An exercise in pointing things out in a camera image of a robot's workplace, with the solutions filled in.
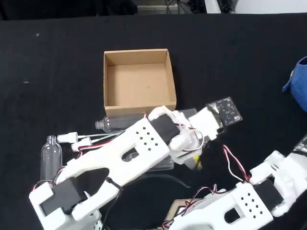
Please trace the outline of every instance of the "black tablecloth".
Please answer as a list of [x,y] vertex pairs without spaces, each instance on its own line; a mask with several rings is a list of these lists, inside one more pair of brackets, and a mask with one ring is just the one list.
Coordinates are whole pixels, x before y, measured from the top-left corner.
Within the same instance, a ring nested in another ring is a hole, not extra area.
[[[306,24],[307,14],[1,22],[1,229],[41,229],[28,200],[39,180],[40,148],[48,135],[94,133],[94,121],[105,115],[105,50],[168,48],[177,109],[201,109],[231,96],[244,120],[230,126],[220,141],[245,168],[260,164],[273,150],[287,155],[307,130],[306,113],[281,92],[295,63],[307,54]],[[231,189],[236,180],[214,145],[203,153],[200,173],[179,165],[168,172],[191,189],[165,179],[139,181],[125,188],[108,225],[152,228],[161,224],[174,199],[191,197],[201,185]],[[64,160],[75,156],[69,145],[63,151]],[[306,195],[301,197],[264,229],[299,229],[306,201]]]

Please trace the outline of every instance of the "circuit board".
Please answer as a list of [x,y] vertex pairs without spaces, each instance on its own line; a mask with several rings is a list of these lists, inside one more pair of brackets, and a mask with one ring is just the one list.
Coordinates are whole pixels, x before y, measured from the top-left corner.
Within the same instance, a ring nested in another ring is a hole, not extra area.
[[294,150],[307,152],[307,135],[300,140],[300,142],[294,147]]
[[230,97],[223,98],[221,100],[209,103],[212,109],[214,109],[218,114],[220,119],[222,119],[226,126],[232,125],[238,121],[242,121],[243,118],[240,115],[238,109],[236,108],[234,102]]

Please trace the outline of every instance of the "plastic bottle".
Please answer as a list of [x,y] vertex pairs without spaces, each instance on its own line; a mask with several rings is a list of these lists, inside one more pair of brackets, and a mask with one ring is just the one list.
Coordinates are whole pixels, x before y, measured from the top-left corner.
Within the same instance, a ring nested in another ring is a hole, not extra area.
[[53,180],[62,167],[62,148],[55,136],[48,136],[41,150],[40,179]]
[[117,133],[126,130],[144,117],[145,114],[105,116],[103,120],[96,121],[95,127],[103,129],[106,133]]

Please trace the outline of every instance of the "robotic arm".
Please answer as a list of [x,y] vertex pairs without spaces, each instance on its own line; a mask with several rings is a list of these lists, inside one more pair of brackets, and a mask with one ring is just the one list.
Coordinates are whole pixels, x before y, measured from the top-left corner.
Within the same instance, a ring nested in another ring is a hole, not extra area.
[[[180,164],[200,155],[205,137],[216,138],[219,124],[207,108],[196,115],[188,120],[177,111],[158,107],[148,119],[136,122],[108,144],[69,161],[55,186],[44,183],[29,195],[43,228],[99,229],[102,226],[98,209],[114,199],[122,186],[168,155]],[[133,148],[138,156],[129,162],[123,161],[124,154]],[[109,169],[109,180],[103,182],[92,196],[80,191],[76,178],[84,172],[102,168]]]
[[[307,152],[287,157],[274,151],[250,170],[249,183],[226,194],[209,194],[189,212],[174,218],[170,230],[257,230],[286,213],[307,190]],[[230,212],[236,218],[229,219]]]

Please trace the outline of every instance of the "open cardboard box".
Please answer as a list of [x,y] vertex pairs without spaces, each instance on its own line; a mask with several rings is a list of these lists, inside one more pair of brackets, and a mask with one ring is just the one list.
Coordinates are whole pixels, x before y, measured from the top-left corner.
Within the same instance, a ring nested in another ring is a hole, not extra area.
[[106,51],[104,101],[108,116],[174,110],[176,92],[167,49]]

